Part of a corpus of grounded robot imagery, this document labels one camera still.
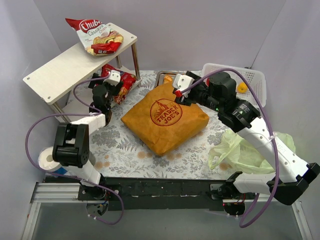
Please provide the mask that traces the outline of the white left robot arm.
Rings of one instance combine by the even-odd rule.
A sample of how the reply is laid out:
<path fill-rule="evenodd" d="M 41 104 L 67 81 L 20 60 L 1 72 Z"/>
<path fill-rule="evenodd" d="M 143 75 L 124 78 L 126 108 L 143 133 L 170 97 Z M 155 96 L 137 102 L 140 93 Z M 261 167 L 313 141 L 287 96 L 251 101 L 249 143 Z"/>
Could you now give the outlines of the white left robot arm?
<path fill-rule="evenodd" d="M 95 200 L 106 196 L 106 187 L 100 183 L 101 174 L 90 161 L 90 134 L 109 124 L 112 118 L 111 105 L 120 92 L 123 82 L 117 70 L 111 70 L 105 77 L 93 75 L 88 88 L 92 90 L 89 115 L 71 123 L 61 123 L 57 127 L 52 158 L 68 171 L 71 171 L 86 186 Z"/>

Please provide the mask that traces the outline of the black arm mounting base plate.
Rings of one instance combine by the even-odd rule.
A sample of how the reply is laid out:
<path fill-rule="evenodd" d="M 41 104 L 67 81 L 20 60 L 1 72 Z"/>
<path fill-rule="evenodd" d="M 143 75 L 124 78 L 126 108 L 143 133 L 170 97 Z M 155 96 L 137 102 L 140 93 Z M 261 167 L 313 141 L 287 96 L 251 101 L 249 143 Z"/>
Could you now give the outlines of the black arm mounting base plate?
<path fill-rule="evenodd" d="M 106 177 L 100 184 L 116 192 L 125 210 L 204 209 L 222 211 L 213 192 L 224 180 Z"/>

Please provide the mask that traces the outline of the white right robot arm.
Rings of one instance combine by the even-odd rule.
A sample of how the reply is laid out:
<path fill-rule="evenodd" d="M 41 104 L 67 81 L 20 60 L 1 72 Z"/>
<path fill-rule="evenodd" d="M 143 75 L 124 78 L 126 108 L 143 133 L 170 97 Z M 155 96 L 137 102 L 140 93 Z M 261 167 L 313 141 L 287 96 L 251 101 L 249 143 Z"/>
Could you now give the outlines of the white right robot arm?
<path fill-rule="evenodd" d="M 223 68 L 199 76 L 187 71 L 173 80 L 175 102 L 190 106 L 199 104 L 217 112 L 218 119 L 234 133 L 248 141 L 272 165 L 274 172 L 248 174 L 237 171 L 219 188 L 215 197 L 237 199 L 243 194 L 270 195 L 284 205 L 292 205 L 320 174 L 317 163 L 307 163 L 274 135 L 263 107 L 254 107 L 237 97 L 237 83 L 229 75 L 232 68 Z"/>

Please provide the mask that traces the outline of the yellow toy lemon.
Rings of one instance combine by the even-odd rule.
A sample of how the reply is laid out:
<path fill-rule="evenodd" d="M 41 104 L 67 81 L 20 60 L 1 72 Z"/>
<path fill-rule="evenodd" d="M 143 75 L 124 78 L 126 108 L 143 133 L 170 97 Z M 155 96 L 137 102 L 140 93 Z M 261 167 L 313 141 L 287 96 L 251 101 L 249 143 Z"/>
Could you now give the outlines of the yellow toy lemon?
<path fill-rule="evenodd" d="M 248 86 L 244 82 L 241 82 L 236 88 L 237 92 L 240 94 L 245 94 L 248 89 Z"/>

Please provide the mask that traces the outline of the mustard yellow tote bag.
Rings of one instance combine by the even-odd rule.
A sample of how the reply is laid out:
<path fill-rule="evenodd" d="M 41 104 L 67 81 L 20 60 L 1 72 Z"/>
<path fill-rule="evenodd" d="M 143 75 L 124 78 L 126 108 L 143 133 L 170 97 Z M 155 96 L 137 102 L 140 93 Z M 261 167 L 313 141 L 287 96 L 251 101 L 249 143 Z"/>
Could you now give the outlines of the mustard yellow tote bag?
<path fill-rule="evenodd" d="M 178 148 L 209 122 L 209 116 L 198 105 L 176 103 L 173 90 L 170 83 L 157 86 L 121 118 L 158 156 Z"/>

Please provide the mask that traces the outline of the long orange toy bread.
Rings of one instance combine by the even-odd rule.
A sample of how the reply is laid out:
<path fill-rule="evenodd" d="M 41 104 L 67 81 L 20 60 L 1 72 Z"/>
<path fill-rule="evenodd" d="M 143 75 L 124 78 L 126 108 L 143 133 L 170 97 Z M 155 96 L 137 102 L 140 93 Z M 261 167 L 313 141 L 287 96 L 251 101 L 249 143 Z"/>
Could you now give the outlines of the long orange toy bread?
<path fill-rule="evenodd" d="M 165 75 L 163 77 L 163 84 L 166 84 L 166 83 L 171 83 L 173 81 L 172 77 L 169 76 L 169 75 Z"/>

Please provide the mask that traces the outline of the red snack bag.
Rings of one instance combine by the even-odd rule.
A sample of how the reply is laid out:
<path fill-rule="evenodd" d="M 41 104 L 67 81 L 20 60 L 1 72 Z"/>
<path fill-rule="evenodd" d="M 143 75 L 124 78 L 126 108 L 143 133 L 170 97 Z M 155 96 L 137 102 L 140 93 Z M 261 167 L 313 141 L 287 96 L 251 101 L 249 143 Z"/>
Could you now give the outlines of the red snack bag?
<path fill-rule="evenodd" d="M 113 97 L 115 103 L 121 104 L 125 100 L 127 94 L 131 90 L 134 83 L 136 82 L 137 77 L 129 72 L 122 71 L 109 64 L 105 64 L 102 67 L 101 77 L 106 77 L 111 71 L 118 71 L 120 74 L 120 80 L 121 82 L 123 82 L 123 85 L 120 88 L 119 93 Z"/>

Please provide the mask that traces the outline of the white red cassava chips bag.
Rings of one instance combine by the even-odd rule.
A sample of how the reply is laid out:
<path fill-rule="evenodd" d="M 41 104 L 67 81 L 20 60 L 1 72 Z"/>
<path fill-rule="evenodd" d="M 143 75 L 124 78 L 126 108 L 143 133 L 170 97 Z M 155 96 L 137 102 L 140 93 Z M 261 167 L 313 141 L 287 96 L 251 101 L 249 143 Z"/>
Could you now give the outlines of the white red cassava chips bag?
<path fill-rule="evenodd" d="M 76 31 L 84 49 L 92 56 L 114 54 L 124 41 L 119 32 L 97 19 L 66 18 L 65 21 Z"/>

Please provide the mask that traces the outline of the light green plastic grocery bag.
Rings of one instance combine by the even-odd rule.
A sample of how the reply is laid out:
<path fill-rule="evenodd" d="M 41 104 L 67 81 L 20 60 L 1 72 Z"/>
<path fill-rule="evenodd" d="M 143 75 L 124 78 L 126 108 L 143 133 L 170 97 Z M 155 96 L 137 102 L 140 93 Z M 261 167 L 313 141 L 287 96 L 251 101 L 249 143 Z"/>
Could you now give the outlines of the light green plastic grocery bag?
<path fill-rule="evenodd" d="M 252 144 L 230 129 L 222 134 L 220 144 L 214 146 L 208 154 L 211 170 L 222 163 L 246 174 L 270 174 L 275 171 Z"/>

